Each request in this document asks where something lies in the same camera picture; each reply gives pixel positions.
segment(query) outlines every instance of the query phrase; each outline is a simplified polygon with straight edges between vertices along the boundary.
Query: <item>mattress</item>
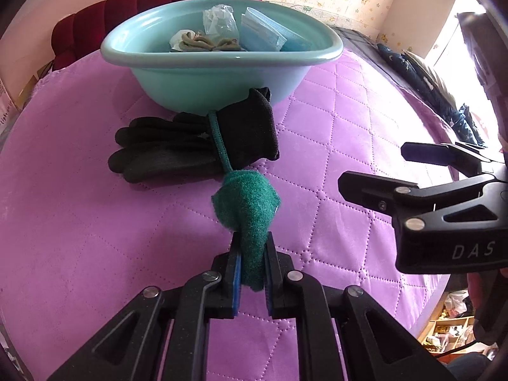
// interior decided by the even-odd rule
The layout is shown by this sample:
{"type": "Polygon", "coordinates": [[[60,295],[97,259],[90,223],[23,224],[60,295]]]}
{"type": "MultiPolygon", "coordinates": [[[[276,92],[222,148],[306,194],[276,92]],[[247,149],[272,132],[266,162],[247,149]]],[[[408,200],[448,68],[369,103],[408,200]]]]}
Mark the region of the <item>mattress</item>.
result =
{"type": "MultiPolygon", "coordinates": [[[[252,166],[282,200],[278,250],[324,285],[360,285],[414,335],[447,277],[398,272],[389,217],[345,202],[337,179],[451,181],[400,156],[406,141],[445,137],[425,107],[345,50],[273,105],[280,159],[252,166]]],[[[172,113],[95,52],[39,82],[0,154],[1,317],[36,381],[144,287],[181,286],[228,249],[210,201],[220,179],[131,185],[108,170],[115,131],[150,115],[172,113]]],[[[214,320],[209,344],[209,380],[298,377],[295,323],[270,319],[263,292],[244,288],[238,317],[214,320]]]]}

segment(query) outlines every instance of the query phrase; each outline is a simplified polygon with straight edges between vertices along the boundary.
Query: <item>person's finger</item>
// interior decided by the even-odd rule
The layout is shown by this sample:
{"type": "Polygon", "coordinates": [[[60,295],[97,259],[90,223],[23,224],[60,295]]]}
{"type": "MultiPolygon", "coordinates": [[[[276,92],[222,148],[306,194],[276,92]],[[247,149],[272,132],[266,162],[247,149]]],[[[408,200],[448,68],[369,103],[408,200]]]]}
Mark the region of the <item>person's finger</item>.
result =
{"type": "Polygon", "coordinates": [[[473,306],[478,309],[483,300],[482,277],[479,273],[467,274],[467,289],[473,306]]]}

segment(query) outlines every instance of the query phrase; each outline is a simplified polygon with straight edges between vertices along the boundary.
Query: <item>metal screw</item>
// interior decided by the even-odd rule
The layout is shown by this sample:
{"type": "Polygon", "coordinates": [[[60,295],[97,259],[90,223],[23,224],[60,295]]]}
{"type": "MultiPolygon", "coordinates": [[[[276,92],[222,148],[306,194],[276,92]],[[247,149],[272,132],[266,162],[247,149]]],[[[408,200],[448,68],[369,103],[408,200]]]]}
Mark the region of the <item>metal screw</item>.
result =
{"type": "Polygon", "coordinates": [[[298,282],[303,279],[303,274],[300,271],[289,271],[288,279],[293,282],[298,282]]]}
{"type": "Polygon", "coordinates": [[[157,288],[156,286],[149,286],[148,288],[145,288],[143,290],[143,296],[147,298],[156,297],[161,290],[157,288]]]}
{"type": "Polygon", "coordinates": [[[201,276],[207,282],[214,282],[214,281],[217,281],[217,279],[219,279],[220,274],[219,274],[219,272],[215,272],[215,271],[206,271],[206,272],[203,272],[203,274],[201,276]]]}
{"type": "Polygon", "coordinates": [[[409,218],[404,224],[410,231],[421,231],[425,227],[425,222],[420,218],[409,218]]]}
{"type": "Polygon", "coordinates": [[[347,293],[352,297],[360,297],[363,295],[363,289],[361,289],[358,285],[351,285],[347,288],[347,293]]]}
{"type": "Polygon", "coordinates": [[[409,189],[407,186],[399,186],[395,188],[395,191],[400,194],[407,194],[411,192],[411,189],[409,189]]]}

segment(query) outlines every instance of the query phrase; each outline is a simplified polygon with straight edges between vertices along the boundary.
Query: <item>poster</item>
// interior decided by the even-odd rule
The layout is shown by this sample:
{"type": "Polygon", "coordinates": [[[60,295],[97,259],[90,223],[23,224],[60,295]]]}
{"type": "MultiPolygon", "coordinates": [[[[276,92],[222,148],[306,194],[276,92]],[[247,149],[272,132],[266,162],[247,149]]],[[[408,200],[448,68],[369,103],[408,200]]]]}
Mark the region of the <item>poster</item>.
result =
{"type": "Polygon", "coordinates": [[[18,110],[3,86],[2,80],[0,80],[0,135],[9,127],[9,123],[17,114],[18,110]]]}

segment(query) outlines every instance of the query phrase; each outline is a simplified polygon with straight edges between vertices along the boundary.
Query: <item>teal plastic basin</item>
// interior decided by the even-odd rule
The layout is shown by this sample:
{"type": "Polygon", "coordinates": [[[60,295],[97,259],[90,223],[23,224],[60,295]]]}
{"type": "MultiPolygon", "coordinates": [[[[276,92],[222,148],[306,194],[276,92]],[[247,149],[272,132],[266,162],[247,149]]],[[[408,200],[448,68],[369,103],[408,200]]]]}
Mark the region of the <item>teal plastic basin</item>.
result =
{"type": "Polygon", "coordinates": [[[328,26],[296,10],[258,0],[184,0],[129,18],[104,39],[103,58],[130,67],[155,102],[174,111],[200,115],[245,99],[252,87],[269,87],[272,104],[288,97],[312,65],[342,54],[342,41],[328,26]],[[203,11],[217,4],[241,15],[255,8],[311,43],[305,52],[170,53],[169,39],[178,31],[203,30],[203,11]]]}

